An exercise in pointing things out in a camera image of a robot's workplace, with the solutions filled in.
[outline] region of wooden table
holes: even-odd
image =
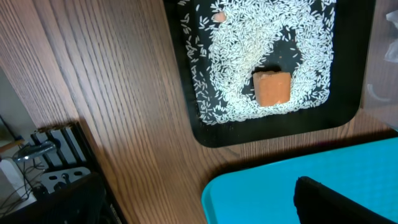
[[[1,66],[35,125],[81,122],[129,223],[205,223],[201,191],[214,176],[389,131],[360,111],[335,129],[206,148],[190,129],[161,0],[0,10]]]

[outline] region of blue tray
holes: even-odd
[[[211,224],[300,223],[293,196],[301,176],[398,222],[398,138],[221,175],[203,191],[206,219]]]

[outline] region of wood grain surface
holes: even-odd
[[[4,0],[0,10],[1,66],[35,125],[81,122],[129,223],[205,223],[201,191],[214,176],[389,130],[360,111],[335,129],[206,148],[190,129],[161,0]]]

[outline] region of pile of rice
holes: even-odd
[[[199,37],[191,38],[189,27],[183,26],[187,30],[184,33],[189,35],[187,50],[188,56],[193,57],[192,75],[203,122],[244,121],[326,102],[330,93],[336,0],[318,1],[321,1],[321,11],[312,11],[315,0],[217,0],[207,10],[223,11],[227,17],[224,23],[215,26],[206,21],[204,24],[204,19],[199,17],[199,29],[209,32],[211,45],[208,49],[203,48]],[[194,8],[202,10],[204,5]],[[253,92],[243,93],[243,89],[252,85],[254,69],[261,67],[274,53],[274,44],[278,41],[294,41],[296,48],[291,50],[296,54],[293,58],[300,62],[292,74],[290,101],[260,107]],[[196,70],[198,58],[193,49],[197,52],[200,49],[198,58],[210,61],[206,71]],[[212,86],[197,77],[210,79]],[[215,95],[207,94],[209,87]],[[216,98],[218,104],[212,103],[210,98]]]

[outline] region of black tray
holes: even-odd
[[[331,66],[330,95],[324,104],[289,114],[214,126],[199,119],[189,58],[177,13],[178,2],[165,0],[164,4],[193,135],[200,144],[221,147],[335,128],[355,116],[361,100],[375,0],[337,0],[333,38],[335,57]],[[201,5],[205,2],[210,5],[209,2],[213,1],[200,2]],[[188,9],[192,14],[194,6],[192,4]]]

